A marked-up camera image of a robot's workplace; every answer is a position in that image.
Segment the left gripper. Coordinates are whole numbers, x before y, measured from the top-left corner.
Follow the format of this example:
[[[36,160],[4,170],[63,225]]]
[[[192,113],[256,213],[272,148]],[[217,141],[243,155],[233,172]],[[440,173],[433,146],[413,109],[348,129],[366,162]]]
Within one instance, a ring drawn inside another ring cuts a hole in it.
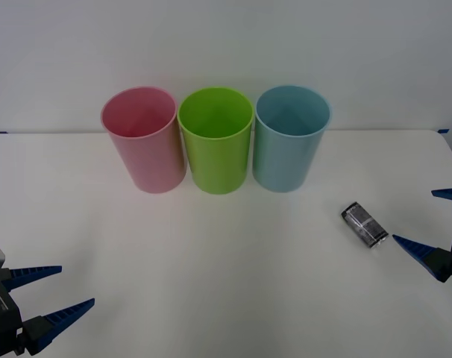
[[[20,356],[25,350],[31,356],[38,354],[95,305],[95,299],[91,298],[22,323],[19,307],[10,292],[61,272],[62,266],[3,268],[0,271],[0,357],[11,352]]]

